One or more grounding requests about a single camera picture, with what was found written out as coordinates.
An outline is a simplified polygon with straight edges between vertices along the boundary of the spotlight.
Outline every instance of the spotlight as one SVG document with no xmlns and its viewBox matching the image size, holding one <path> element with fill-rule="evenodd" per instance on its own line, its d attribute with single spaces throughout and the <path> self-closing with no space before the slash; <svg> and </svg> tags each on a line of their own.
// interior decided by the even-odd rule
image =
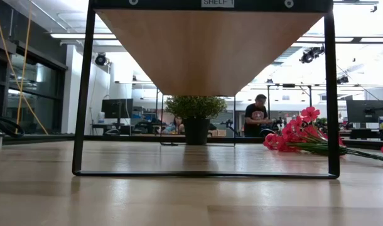
<svg viewBox="0 0 383 226">
<path fill-rule="evenodd" d="M 341 77 L 337 78 L 337 84 L 338 85 L 343 85 L 349 83 L 349 78 L 346 75 L 342 75 Z"/>
<path fill-rule="evenodd" d="M 98 53 L 97 58 L 95 58 L 95 63 L 99 66 L 106 66 L 111 61 L 106 57 L 106 53 Z"/>
<path fill-rule="evenodd" d="M 322 47 L 311 47 L 303 51 L 303 56 L 299 59 L 302 63 L 311 63 L 314 59 L 324 54 L 325 49 Z"/>
<path fill-rule="evenodd" d="M 374 13 L 374 12 L 376 12 L 377 10 L 378 10 L 377 5 L 374 5 L 374 6 L 373 6 L 373 9 L 370 10 L 370 12 L 371 12 L 371 13 Z"/>
</svg>

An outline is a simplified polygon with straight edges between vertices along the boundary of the green shrub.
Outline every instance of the green shrub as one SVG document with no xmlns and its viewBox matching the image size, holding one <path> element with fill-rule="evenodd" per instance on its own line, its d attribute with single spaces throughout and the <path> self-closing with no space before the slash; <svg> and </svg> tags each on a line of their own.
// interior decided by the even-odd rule
<svg viewBox="0 0 383 226">
<path fill-rule="evenodd" d="M 220 97 L 173 96 L 166 105 L 167 112 L 182 119 L 214 119 L 227 108 Z"/>
</svg>

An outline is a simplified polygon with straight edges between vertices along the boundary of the white column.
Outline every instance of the white column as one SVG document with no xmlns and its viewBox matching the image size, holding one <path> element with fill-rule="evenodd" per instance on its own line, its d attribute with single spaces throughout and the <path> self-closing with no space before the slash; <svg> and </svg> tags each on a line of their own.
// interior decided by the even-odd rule
<svg viewBox="0 0 383 226">
<path fill-rule="evenodd" d="M 67 46 L 65 74 L 65 90 L 63 93 L 62 133 L 75 133 L 78 94 L 80 92 L 80 79 L 83 56 L 76 51 L 74 45 Z"/>
</svg>

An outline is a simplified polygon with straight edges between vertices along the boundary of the black metal shelf frame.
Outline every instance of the black metal shelf frame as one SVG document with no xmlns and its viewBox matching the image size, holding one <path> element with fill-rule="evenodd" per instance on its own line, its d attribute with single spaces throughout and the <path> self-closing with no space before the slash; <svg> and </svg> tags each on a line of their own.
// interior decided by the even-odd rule
<svg viewBox="0 0 383 226">
<path fill-rule="evenodd" d="M 217 4 L 206 7 L 208 1 Z M 217 7 L 224 3 L 226 7 Z M 274 12 L 274 13 L 323 13 L 325 14 L 325 58 L 326 93 L 328 112 L 328 174 L 291 174 L 260 172 L 210 172 L 210 171 L 84 171 L 82 154 L 84 125 L 87 110 L 87 95 L 90 82 L 92 43 L 94 40 L 95 9 L 148 9 L 148 10 L 189 10 L 189 11 L 235 11 L 235 12 Z M 340 176 L 340 157 L 338 153 L 338 106 L 337 106 L 337 65 L 335 56 L 335 25 L 332 0 L 91 0 L 87 14 L 84 57 L 78 100 L 75 144 L 73 150 L 72 173 L 76 176 L 177 176 L 177 177 L 277 177 L 306 179 L 336 179 Z"/>
</svg>

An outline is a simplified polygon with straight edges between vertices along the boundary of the glass wall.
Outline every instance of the glass wall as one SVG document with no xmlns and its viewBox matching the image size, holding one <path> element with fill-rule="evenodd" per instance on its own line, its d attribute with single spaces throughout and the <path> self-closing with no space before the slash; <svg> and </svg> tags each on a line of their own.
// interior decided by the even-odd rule
<svg viewBox="0 0 383 226">
<path fill-rule="evenodd" d="M 55 101 L 52 99 L 40 97 L 37 95 L 24 93 L 28 103 L 36 114 L 37 118 L 43 124 L 48 132 L 59 132 L 59 108 L 55 105 Z M 9 89 L 8 95 L 8 107 L 6 111 L 6 117 L 16 122 L 19 106 L 19 91 Z M 20 110 L 20 126 L 24 129 L 26 134 L 43 134 L 44 131 L 41 128 L 39 122 L 35 116 L 31 113 L 30 108 L 26 102 L 22 100 Z"/>
<path fill-rule="evenodd" d="M 21 76 L 23 74 L 24 57 L 21 55 L 13 55 L 13 68 L 21 84 Z M 38 92 L 44 95 L 56 96 L 58 94 L 58 72 L 48 68 L 40 63 L 36 63 L 27 59 L 23 80 L 23 88 L 25 90 Z M 16 85 L 14 75 L 10 76 L 12 85 Z"/>
<path fill-rule="evenodd" d="M 23 77 L 24 56 L 12 55 L 11 61 L 17 81 L 8 63 L 0 60 L 0 116 L 16 122 L 20 99 L 17 82 L 20 84 Z M 34 58 L 27 58 L 23 96 L 48 133 L 60 132 L 61 129 L 63 84 L 63 71 L 40 64 Z M 19 124 L 26 134 L 45 133 L 24 99 L 21 103 Z"/>
</svg>

